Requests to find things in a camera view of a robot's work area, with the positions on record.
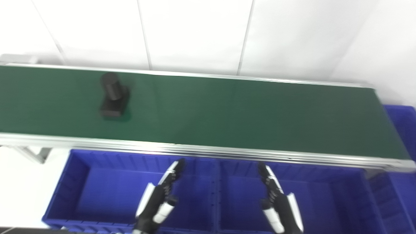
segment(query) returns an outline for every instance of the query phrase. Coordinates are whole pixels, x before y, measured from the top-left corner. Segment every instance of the white wall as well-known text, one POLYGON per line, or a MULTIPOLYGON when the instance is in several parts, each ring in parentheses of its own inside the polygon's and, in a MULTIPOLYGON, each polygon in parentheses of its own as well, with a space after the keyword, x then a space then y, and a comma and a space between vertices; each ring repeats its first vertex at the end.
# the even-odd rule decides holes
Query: white wall
POLYGON ((414 0, 0 0, 0 54, 368 83, 416 107, 414 0))

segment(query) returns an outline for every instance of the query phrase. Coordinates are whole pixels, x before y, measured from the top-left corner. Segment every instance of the black cylinder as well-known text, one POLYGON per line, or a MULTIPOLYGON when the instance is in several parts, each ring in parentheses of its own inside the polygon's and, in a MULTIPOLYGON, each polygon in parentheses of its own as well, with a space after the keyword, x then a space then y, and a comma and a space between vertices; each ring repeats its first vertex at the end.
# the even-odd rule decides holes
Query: black cylinder
POLYGON ((116 73, 108 72, 104 74, 101 77, 101 84, 108 99, 115 101, 123 97, 121 84, 116 73))

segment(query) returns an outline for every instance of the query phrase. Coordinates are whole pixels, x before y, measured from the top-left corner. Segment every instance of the robotic finger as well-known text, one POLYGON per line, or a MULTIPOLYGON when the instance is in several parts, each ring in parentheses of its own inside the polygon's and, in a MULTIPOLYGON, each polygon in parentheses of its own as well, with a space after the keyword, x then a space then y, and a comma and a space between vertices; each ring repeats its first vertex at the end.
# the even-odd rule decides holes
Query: robotic finger
POLYGON ((295 195, 283 193, 275 174, 264 162, 259 162, 258 171, 268 196, 260 203, 273 231, 277 234, 302 234, 303 223, 295 195))
POLYGON ((165 221, 178 202, 170 193, 173 182, 179 179, 184 167, 184 159, 174 161, 156 186, 147 184, 136 211, 132 234, 154 234, 165 221))

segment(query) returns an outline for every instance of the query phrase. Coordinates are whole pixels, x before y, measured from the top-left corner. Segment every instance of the black block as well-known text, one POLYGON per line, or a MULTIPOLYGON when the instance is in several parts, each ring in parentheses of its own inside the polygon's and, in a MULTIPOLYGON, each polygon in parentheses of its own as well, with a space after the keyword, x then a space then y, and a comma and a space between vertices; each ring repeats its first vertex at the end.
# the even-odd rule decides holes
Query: black block
POLYGON ((130 97, 128 87, 121 85, 117 74, 113 72, 104 74, 101 77, 101 84, 106 93, 100 108, 101 115, 122 116, 130 97))

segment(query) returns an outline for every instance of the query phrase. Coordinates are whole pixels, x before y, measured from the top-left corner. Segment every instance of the blue plastic crate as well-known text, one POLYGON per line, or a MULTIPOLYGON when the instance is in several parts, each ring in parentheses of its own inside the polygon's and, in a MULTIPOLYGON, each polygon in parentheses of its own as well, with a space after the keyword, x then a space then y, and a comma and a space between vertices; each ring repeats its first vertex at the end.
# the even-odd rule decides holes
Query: blue plastic crate
POLYGON ((414 222, 416 211, 411 210, 411 207, 416 209, 416 188, 415 181, 408 179, 408 176, 411 175, 414 174, 388 172, 379 174, 370 180, 371 189, 389 234, 416 233, 409 215, 413 216, 414 222))
MULTIPOLYGON (((157 184, 175 156, 72 150, 43 222, 72 232, 129 233, 147 183, 157 184)), ((216 162, 187 157, 173 186, 179 204, 160 232, 214 231, 216 162)))
MULTIPOLYGON (((72 150, 43 221, 73 232, 130 233, 147 183, 179 158, 72 150)), ((259 205, 266 188, 257 162, 185 159, 173 187, 179 203, 159 234, 272 233, 259 205)), ((267 164, 284 191, 295 193, 306 234, 389 234, 362 169, 267 164)))
MULTIPOLYGON (((267 163, 285 193, 296 196, 306 234, 383 234, 364 171, 357 168, 267 163)), ((220 162, 219 232, 271 233, 259 200, 266 198, 257 163, 220 162)))
POLYGON ((388 174, 413 227, 416 227, 416 173, 389 172, 388 174))
POLYGON ((410 157, 416 161, 416 111, 411 106, 384 105, 410 157))

